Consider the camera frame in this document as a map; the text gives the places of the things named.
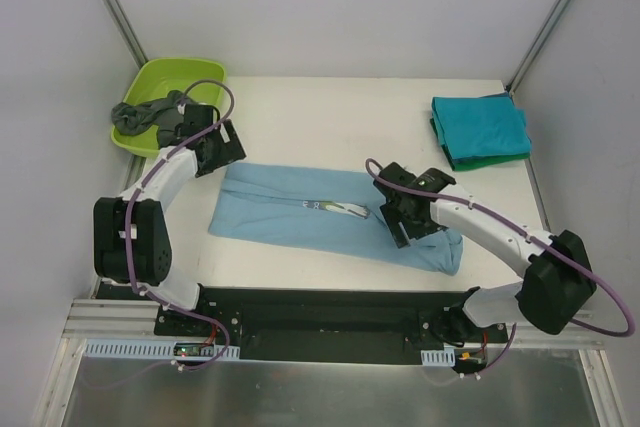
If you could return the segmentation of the light blue t shirt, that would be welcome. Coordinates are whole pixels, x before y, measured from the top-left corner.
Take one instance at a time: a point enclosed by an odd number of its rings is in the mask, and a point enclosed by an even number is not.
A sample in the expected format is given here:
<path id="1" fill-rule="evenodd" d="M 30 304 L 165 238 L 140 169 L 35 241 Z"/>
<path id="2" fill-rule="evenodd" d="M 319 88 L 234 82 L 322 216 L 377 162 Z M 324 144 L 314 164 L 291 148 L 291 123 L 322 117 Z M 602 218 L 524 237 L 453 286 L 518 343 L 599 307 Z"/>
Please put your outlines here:
<path id="1" fill-rule="evenodd" d="M 455 275 L 463 238 L 453 229 L 398 247 L 383 196 L 361 172 L 234 163 L 208 227 L 218 237 L 310 249 Z"/>

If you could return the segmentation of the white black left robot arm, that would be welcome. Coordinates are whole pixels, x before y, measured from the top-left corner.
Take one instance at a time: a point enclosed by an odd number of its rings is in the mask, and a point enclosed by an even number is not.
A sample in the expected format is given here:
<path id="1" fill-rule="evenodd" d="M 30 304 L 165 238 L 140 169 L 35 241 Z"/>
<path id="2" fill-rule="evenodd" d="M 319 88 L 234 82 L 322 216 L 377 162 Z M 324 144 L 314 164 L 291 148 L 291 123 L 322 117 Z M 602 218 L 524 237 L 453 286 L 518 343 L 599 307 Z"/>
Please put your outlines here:
<path id="1" fill-rule="evenodd" d="M 188 335 L 204 334 L 210 310 L 198 303 L 200 286 L 173 265 L 165 214 L 189 181 L 246 158 L 231 120 L 214 106 L 187 104 L 172 144 L 150 170 L 117 197 L 101 197 L 93 208 L 96 274 L 134 293 L 180 308 L 176 322 Z"/>

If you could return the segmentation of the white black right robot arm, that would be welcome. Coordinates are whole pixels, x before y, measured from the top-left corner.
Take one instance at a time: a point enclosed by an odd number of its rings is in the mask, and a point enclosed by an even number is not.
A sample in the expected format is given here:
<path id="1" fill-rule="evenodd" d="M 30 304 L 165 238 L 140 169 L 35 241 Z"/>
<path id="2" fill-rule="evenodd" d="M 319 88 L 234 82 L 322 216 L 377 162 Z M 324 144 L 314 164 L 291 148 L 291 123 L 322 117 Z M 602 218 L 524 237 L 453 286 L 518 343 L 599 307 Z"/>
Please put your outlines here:
<path id="1" fill-rule="evenodd" d="M 401 245 L 437 230 L 453 229 L 505 263 L 518 282 L 472 288 L 447 308 L 438 323 L 461 341 L 473 341 L 486 327 L 526 321 L 557 335 L 594 294 L 589 266 L 574 269 L 586 251 L 578 236 L 553 235 L 516 223 L 480 202 L 444 172 L 420 176 L 391 163 L 374 177 L 385 196 L 384 211 Z"/>

